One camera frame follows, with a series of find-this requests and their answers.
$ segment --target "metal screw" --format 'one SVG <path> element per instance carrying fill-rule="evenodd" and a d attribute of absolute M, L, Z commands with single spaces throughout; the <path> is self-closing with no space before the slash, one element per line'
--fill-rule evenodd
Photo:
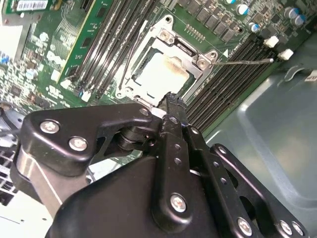
<path fill-rule="evenodd" d="M 175 164 L 180 165 L 182 163 L 182 161 L 178 158 L 174 159 Z"/>
<path fill-rule="evenodd" d="M 141 108 L 141 109 L 140 109 L 140 113 L 142 113 L 142 114 L 145 115 L 145 116 L 148 116 L 148 115 L 149 115 L 149 111 L 146 110 L 145 108 Z"/>
<path fill-rule="evenodd" d="M 177 119 L 176 119 L 175 117 L 170 117 L 169 119 L 170 119 L 171 122 L 174 123 L 174 124 L 177 124 L 177 123 L 178 123 L 178 121 L 177 121 Z"/>
<path fill-rule="evenodd" d="M 222 146 L 219 146 L 218 149 L 220 150 L 220 152 L 222 154 L 226 154 L 227 153 L 226 150 Z"/>
<path fill-rule="evenodd" d="M 194 132 L 195 134 L 199 134 L 199 131 L 194 127 L 192 127 L 192 132 Z"/>
<path fill-rule="evenodd" d="M 197 65 L 201 69 L 205 69 L 207 67 L 207 62 L 204 59 L 200 59 L 197 61 Z"/>
<path fill-rule="evenodd" d="M 159 37 L 162 41 L 167 41 L 169 38 L 169 33 L 165 30 L 162 30 L 161 33 L 159 34 Z"/>
<path fill-rule="evenodd" d="M 170 197 L 170 204 L 172 205 L 172 207 L 175 209 L 176 212 L 185 212 L 186 210 L 185 200 L 177 194 L 173 194 Z"/>
<path fill-rule="evenodd" d="M 293 225 L 294 229 L 295 229 L 301 236 L 304 236 L 304 232 L 303 232 L 303 230 L 300 228 L 299 225 L 297 225 L 295 222 L 292 222 L 292 225 Z"/>
<path fill-rule="evenodd" d="M 285 231 L 285 233 L 287 233 L 290 236 L 293 234 L 291 228 L 289 227 L 289 225 L 285 221 L 281 221 L 280 224 L 281 224 L 283 231 Z"/>
<path fill-rule="evenodd" d="M 252 235 L 252 229 L 251 229 L 249 223 L 245 219 L 239 217 L 238 218 L 238 226 L 241 229 L 241 231 L 243 232 L 243 234 L 245 234 L 246 236 L 250 237 Z"/>
<path fill-rule="evenodd" d="M 70 148 L 76 151 L 84 151 L 87 149 L 87 142 L 84 138 L 81 138 L 79 136 L 71 138 L 68 144 Z"/>
<path fill-rule="evenodd" d="M 59 131 L 59 125 L 54 121 L 45 121 L 40 124 L 40 129 L 42 132 L 55 134 Z"/>

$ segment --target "surface-mount component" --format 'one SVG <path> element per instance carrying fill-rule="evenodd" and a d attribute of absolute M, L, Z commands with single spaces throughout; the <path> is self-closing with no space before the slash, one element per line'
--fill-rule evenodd
<path fill-rule="evenodd" d="M 294 26 L 299 27 L 299 26 L 302 26 L 302 25 L 305 23 L 305 20 L 306 20 L 306 18 L 305 18 L 304 15 L 298 15 L 298 16 L 296 16 L 295 18 L 293 18 L 293 19 L 291 20 L 291 22 L 292 22 L 292 24 L 293 24 Z"/>
<path fill-rule="evenodd" d="M 249 12 L 249 7 L 246 4 L 237 5 L 237 14 L 238 15 L 246 15 Z"/>
<path fill-rule="evenodd" d="M 294 19 L 299 15 L 299 9 L 294 7 L 287 7 L 284 11 L 284 16 L 289 19 Z"/>
<path fill-rule="evenodd" d="M 207 22 L 205 23 L 205 25 L 209 28 L 209 29 L 213 29 L 216 24 L 219 22 L 219 20 L 214 16 L 211 15 L 210 18 L 207 20 Z"/>
<path fill-rule="evenodd" d="M 199 2 L 197 2 L 196 0 L 193 0 L 189 3 L 188 7 L 187 7 L 187 11 L 192 14 L 195 15 L 198 13 L 199 9 L 200 9 L 201 5 Z"/>
<path fill-rule="evenodd" d="M 232 30 L 228 29 L 226 31 L 226 33 L 222 36 L 222 40 L 224 42 L 229 42 L 233 36 L 234 36 L 234 32 Z"/>
<path fill-rule="evenodd" d="M 258 33 L 260 30 L 260 27 L 258 24 L 251 22 L 251 23 L 249 23 L 249 30 L 253 33 Z"/>
<path fill-rule="evenodd" d="M 223 24 L 222 22 L 220 22 L 220 23 L 216 26 L 216 28 L 213 30 L 213 32 L 214 32 L 216 35 L 221 36 L 221 35 L 224 33 L 225 30 L 226 30 L 226 25 Z"/>
<path fill-rule="evenodd" d="M 202 8 L 198 15 L 196 16 L 197 20 L 199 20 L 202 23 L 205 23 L 207 18 L 209 17 L 210 13 L 206 8 Z"/>

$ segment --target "green circuit board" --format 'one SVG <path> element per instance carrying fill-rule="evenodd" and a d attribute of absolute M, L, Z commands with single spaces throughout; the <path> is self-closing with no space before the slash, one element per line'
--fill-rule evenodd
<path fill-rule="evenodd" d="M 6 14 L 58 10 L 62 0 L 7 0 Z"/>
<path fill-rule="evenodd" d="M 56 4 L 54 0 L 48 0 L 48 3 Z M 248 14 L 243 16 L 236 14 L 241 3 L 249 6 Z M 111 4 L 112 0 L 95 0 L 85 11 L 82 0 L 65 0 L 60 2 L 59 10 L 44 12 L 42 19 L 30 28 L 22 58 L 0 64 L 0 98 L 15 104 L 25 114 L 36 110 L 130 102 L 129 98 L 120 99 L 115 95 L 117 78 L 122 72 L 115 75 L 98 101 L 91 97 L 85 102 L 78 97 L 77 82 L 67 86 L 62 84 L 70 70 L 82 63 L 98 31 L 102 30 L 100 26 Z M 284 16 L 284 11 L 288 6 L 298 5 L 301 5 L 306 21 L 304 25 L 294 27 Z M 250 36 L 248 26 L 254 21 L 260 28 L 269 27 L 276 31 L 287 47 L 295 50 L 311 34 L 306 26 L 313 21 L 314 7 L 315 3 L 310 0 L 238 0 L 230 5 L 216 0 L 161 0 L 149 16 L 148 29 L 171 14 L 173 31 L 184 41 L 201 53 L 216 50 L 217 61 L 227 61 Z M 214 17 L 215 22 L 208 22 L 210 17 Z M 263 75 L 270 74 L 276 66 Z M 259 81 L 263 81 L 264 76 L 259 77 Z M 189 102 L 207 82 L 208 79 L 198 86 Z"/>

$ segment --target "capacitor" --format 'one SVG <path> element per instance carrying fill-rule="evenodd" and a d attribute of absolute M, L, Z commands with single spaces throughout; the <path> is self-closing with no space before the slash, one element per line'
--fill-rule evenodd
<path fill-rule="evenodd" d="M 31 69 L 31 68 L 27 69 L 25 72 L 25 77 L 30 80 L 37 78 L 38 75 L 39 73 L 35 69 Z"/>
<path fill-rule="evenodd" d="M 236 2 L 236 0 L 223 0 L 224 4 L 233 4 Z"/>
<path fill-rule="evenodd" d="M 0 60 L 1 63 L 8 63 L 9 62 L 9 56 L 2 56 L 2 59 Z"/>
<path fill-rule="evenodd" d="M 249 30 L 253 33 L 258 33 L 260 30 L 260 27 L 258 24 L 255 24 L 254 22 L 249 23 Z"/>
<path fill-rule="evenodd" d="M 294 26 L 302 26 L 306 21 L 306 18 L 304 15 L 298 15 L 296 18 L 291 20 L 291 23 Z"/>
<path fill-rule="evenodd" d="M 246 15 L 249 12 L 249 7 L 246 4 L 239 4 L 237 6 L 237 14 L 238 15 Z"/>
<path fill-rule="evenodd" d="M 299 9 L 295 7 L 287 7 L 284 11 L 284 16 L 289 19 L 294 19 L 299 15 Z"/>

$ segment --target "chip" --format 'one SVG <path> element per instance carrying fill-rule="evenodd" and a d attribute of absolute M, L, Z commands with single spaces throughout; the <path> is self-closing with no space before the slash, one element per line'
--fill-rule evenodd
<path fill-rule="evenodd" d="M 262 14 L 265 14 L 266 12 L 267 12 L 267 10 L 268 10 L 268 7 L 267 6 L 265 6 L 263 9 L 262 9 Z"/>
<path fill-rule="evenodd" d="M 216 35 L 221 36 L 221 35 L 224 33 L 224 31 L 225 31 L 226 29 L 227 29 L 227 28 L 226 28 L 225 24 L 223 24 L 222 22 L 220 22 L 220 23 L 217 25 L 217 27 L 213 30 L 213 32 L 214 32 Z"/>
<path fill-rule="evenodd" d="M 280 20 L 279 16 L 278 15 L 274 15 L 274 17 L 272 17 L 271 21 L 273 23 L 277 23 L 278 21 Z"/>
<path fill-rule="evenodd" d="M 199 11 L 201 5 L 197 2 L 197 1 L 192 1 L 188 7 L 187 7 L 187 11 L 191 14 L 191 15 L 196 15 L 197 12 Z"/>
<path fill-rule="evenodd" d="M 22 89 L 18 86 L 12 85 L 10 92 L 13 94 L 13 96 L 20 97 Z"/>
<path fill-rule="evenodd" d="M 76 70 L 77 70 L 77 67 L 71 68 L 69 73 L 68 73 L 68 76 L 74 75 L 76 73 Z"/>
<path fill-rule="evenodd" d="M 179 0 L 178 4 L 181 5 L 182 7 L 186 7 L 188 4 L 188 0 Z"/>
<path fill-rule="evenodd" d="M 215 15 L 217 15 L 219 12 L 221 11 L 221 9 L 219 7 L 216 7 L 214 10 L 213 10 L 213 13 Z"/>
<path fill-rule="evenodd" d="M 213 29 L 214 26 L 216 26 L 216 24 L 219 22 L 219 20 L 214 16 L 210 16 L 210 18 L 208 19 L 208 21 L 205 23 L 205 25 L 209 28 L 209 29 Z"/>
<path fill-rule="evenodd" d="M 294 31 L 294 29 L 292 27 L 289 27 L 286 29 L 286 31 L 284 33 L 285 33 L 285 35 L 290 36 L 290 35 L 292 35 L 293 31 Z"/>
<path fill-rule="evenodd" d="M 209 12 L 207 11 L 207 9 L 203 8 L 200 10 L 200 12 L 198 13 L 196 18 L 200 22 L 204 23 L 204 22 L 206 22 L 208 16 L 209 16 Z"/>
<path fill-rule="evenodd" d="M 261 13 L 257 13 L 257 14 L 253 17 L 253 21 L 254 21 L 256 24 L 260 24 L 262 20 L 263 20 L 263 16 L 262 16 Z"/>
<path fill-rule="evenodd" d="M 101 7 L 96 15 L 96 17 L 103 17 L 106 13 L 106 8 L 105 7 Z"/>
<path fill-rule="evenodd" d="M 87 46 L 90 45 L 90 42 L 91 42 L 91 38 L 90 38 L 90 37 L 87 37 L 87 38 L 84 40 L 84 42 L 83 42 L 83 44 L 82 44 L 81 46 L 82 46 L 82 47 L 87 47 Z"/>
<path fill-rule="evenodd" d="M 232 22 L 231 24 L 230 24 L 230 29 L 231 30 L 234 30 L 234 28 L 237 26 L 238 24 L 236 23 L 236 22 Z"/>
<path fill-rule="evenodd" d="M 226 22 L 226 20 L 228 20 L 228 19 L 229 19 L 229 16 L 228 16 L 228 15 L 225 15 L 225 16 L 222 17 L 221 20 L 222 20 L 223 22 Z"/>
<path fill-rule="evenodd" d="M 39 61 L 42 61 L 43 56 L 42 56 L 42 55 L 37 55 L 37 56 L 36 56 L 36 59 L 39 60 Z"/>
<path fill-rule="evenodd" d="M 234 36 L 234 32 L 229 30 L 223 35 L 222 40 L 224 42 L 228 42 L 231 40 L 231 38 Z"/>
<path fill-rule="evenodd" d="M 35 63 L 33 63 L 32 61 L 30 61 L 30 62 L 28 62 L 27 63 L 27 66 L 26 66 L 27 68 L 32 68 L 32 69 L 35 69 L 35 67 L 36 67 L 36 64 Z"/>
<path fill-rule="evenodd" d="M 43 109 L 49 109 L 51 107 L 51 104 L 47 100 L 39 96 L 35 97 L 34 104 Z"/>
<path fill-rule="evenodd" d="M 271 36 L 276 36 L 277 35 L 277 30 L 273 26 L 268 26 L 267 29 L 270 31 Z"/>

